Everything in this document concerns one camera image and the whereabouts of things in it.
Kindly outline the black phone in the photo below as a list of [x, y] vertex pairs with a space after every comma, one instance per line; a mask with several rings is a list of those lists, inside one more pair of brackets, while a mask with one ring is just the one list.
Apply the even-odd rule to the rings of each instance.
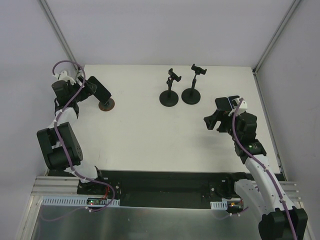
[[232, 110], [230, 101], [227, 97], [218, 97], [215, 99], [215, 104], [218, 110], [230, 112]]
[[105, 88], [105, 86], [95, 77], [90, 76], [87, 80], [88, 83], [96, 86], [93, 95], [104, 105], [107, 104], [112, 94]]

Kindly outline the light blue cased phone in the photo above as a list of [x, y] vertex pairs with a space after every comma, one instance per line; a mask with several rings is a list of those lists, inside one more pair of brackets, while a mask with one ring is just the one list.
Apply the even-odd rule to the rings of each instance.
[[229, 96], [228, 101], [230, 103], [231, 108], [235, 109], [238, 106], [238, 103], [240, 101], [240, 96], [239, 95]]

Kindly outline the black round-base phone stand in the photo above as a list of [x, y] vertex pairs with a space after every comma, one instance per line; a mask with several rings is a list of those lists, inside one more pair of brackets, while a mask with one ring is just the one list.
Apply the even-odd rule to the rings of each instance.
[[194, 71], [194, 77], [191, 83], [190, 88], [186, 88], [182, 94], [181, 98], [184, 103], [188, 105], [195, 105], [201, 100], [201, 94], [200, 92], [196, 89], [196, 83], [197, 83], [197, 76], [199, 75], [205, 75], [207, 73], [207, 69], [202, 68], [200, 66], [196, 66], [193, 64], [191, 66], [191, 70]]

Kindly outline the wooden-base phone stand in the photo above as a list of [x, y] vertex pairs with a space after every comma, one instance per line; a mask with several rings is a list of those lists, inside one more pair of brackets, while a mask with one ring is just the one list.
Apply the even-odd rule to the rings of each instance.
[[106, 103], [100, 101], [98, 107], [103, 112], [111, 111], [115, 107], [115, 101], [112, 98], [109, 98]]

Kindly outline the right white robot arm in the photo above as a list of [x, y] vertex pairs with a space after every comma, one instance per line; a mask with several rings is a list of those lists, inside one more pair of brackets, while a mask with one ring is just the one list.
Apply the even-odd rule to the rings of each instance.
[[308, 222], [303, 208], [297, 208], [283, 190], [273, 173], [267, 153], [256, 138], [257, 117], [251, 113], [231, 113], [217, 109], [204, 119], [208, 130], [232, 137], [235, 152], [249, 170], [256, 186], [248, 179], [232, 180], [225, 184], [230, 197], [240, 196], [258, 222], [258, 232], [263, 240], [302, 240]]

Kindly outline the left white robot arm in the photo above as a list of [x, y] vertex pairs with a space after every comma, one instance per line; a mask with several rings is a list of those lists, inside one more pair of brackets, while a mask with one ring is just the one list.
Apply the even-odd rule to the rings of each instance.
[[49, 170], [70, 173], [99, 195], [105, 191], [106, 183], [99, 178], [97, 167], [86, 163], [79, 141], [73, 131], [73, 124], [78, 120], [78, 103], [90, 96], [95, 96], [98, 85], [95, 78], [86, 81], [83, 77], [78, 82], [72, 79], [60, 79], [51, 87], [55, 93], [54, 119], [52, 123], [36, 133], [40, 150]]

